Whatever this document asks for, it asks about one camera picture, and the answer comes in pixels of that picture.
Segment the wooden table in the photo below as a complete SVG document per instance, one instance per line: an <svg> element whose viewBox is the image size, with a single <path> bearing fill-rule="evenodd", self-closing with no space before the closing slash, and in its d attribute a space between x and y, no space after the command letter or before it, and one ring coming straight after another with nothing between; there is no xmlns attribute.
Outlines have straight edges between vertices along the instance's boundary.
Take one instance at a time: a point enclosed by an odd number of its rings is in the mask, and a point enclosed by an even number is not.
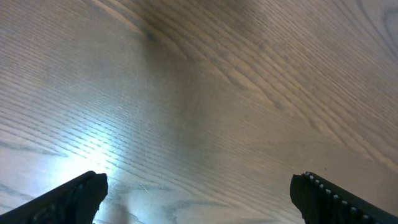
<svg viewBox="0 0 398 224"><path fill-rule="evenodd" d="M311 170L398 215L398 2L2 0L0 213L88 170L96 223L303 223Z"/></svg>

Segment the black plastic part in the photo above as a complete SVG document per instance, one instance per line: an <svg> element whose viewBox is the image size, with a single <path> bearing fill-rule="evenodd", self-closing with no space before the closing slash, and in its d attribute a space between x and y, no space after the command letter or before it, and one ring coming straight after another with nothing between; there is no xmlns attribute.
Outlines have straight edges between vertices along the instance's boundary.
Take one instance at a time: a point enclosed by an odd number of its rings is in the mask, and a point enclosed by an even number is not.
<svg viewBox="0 0 398 224"><path fill-rule="evenodd" d="M290 198L306 223L398 223L397 217L312 172L293 175Z"/></svg>
<svg viewBox="0 0 398 224"><path fill-rule="evenodd" d="M107 194L106 174L89 171L0 215L0 223L91 224Z"/></svg>

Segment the light wood floor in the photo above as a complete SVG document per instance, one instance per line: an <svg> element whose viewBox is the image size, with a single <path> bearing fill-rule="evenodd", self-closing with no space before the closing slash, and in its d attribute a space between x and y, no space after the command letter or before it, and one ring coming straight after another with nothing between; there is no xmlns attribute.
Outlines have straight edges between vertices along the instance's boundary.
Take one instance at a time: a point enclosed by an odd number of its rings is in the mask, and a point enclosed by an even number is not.
<svg viewBox="0 0 398 224"><path fill-rule="evenodd" d="M313 171L398 215L398 1L0 1L0 213L88 171L96 223L303 223Z"/></svg>

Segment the wood grain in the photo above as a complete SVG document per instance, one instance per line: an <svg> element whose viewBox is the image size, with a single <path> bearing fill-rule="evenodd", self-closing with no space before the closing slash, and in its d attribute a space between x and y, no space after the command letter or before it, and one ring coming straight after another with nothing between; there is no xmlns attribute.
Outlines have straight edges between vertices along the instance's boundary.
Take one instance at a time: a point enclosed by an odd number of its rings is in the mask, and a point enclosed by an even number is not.
<svg viewBox="0 0 398 224"><path fill-rule="evenodd" d="M398 2L3 0L0 213L87 171L96 223L303 223L314 171L398 215Z"/></svg>

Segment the wooden surface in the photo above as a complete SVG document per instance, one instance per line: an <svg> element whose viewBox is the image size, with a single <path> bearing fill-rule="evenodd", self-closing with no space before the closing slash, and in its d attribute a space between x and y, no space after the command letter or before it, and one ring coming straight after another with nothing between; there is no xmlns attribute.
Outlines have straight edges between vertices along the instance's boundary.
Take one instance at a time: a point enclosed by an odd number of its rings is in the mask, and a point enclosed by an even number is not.
<svg viewBox="0 0 398 224"><path fill-rule="evenodd" d="M88 170L96 223L303 223L311 170L398 215L398 2L0 1L0 213Z"/></svg>

